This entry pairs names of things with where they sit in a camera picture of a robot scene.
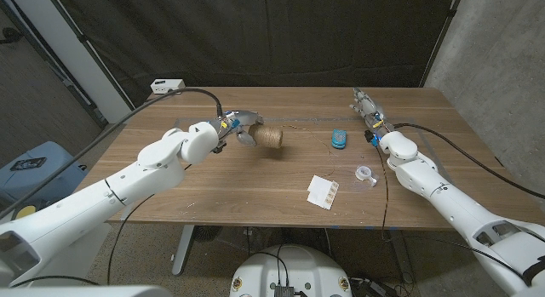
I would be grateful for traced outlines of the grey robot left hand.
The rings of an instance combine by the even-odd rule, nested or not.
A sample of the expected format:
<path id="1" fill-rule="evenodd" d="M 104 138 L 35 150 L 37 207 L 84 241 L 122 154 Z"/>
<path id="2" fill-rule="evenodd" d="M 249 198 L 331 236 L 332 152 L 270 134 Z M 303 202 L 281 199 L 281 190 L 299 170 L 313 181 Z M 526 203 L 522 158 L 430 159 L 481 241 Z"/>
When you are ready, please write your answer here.
<path id="1" fill-rule="evenodd" d="M 262 125 L 263 117 L 252 111 L 226 111 L 222 116 L 209 122 L 216 130 L 218 144 L 212 150 L 213 153 L 221 153 L 227 145 L 227 137 L 235 134 L 239 143 L 245 146 L 256 146 L 256 140 L 250 135 L 249 128 L 254 125 Z"/>

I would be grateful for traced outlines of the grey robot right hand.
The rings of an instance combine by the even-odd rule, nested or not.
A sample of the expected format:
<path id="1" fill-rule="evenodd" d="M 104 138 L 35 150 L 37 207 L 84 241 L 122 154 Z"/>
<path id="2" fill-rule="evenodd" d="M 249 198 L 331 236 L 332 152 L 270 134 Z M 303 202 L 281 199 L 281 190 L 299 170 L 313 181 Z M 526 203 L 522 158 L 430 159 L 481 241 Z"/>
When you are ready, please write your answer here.
<path id="1" fill-rule="evenodd" d="M 365 122 L 365 139 L 373 146 L 378 146 L 382 137 L 394 131 L 394 126 L 387 120 L 382 107 L 376 104 L 364 91 L 353 88 L 354 103 L 349 107 L 358 113 Z"/>

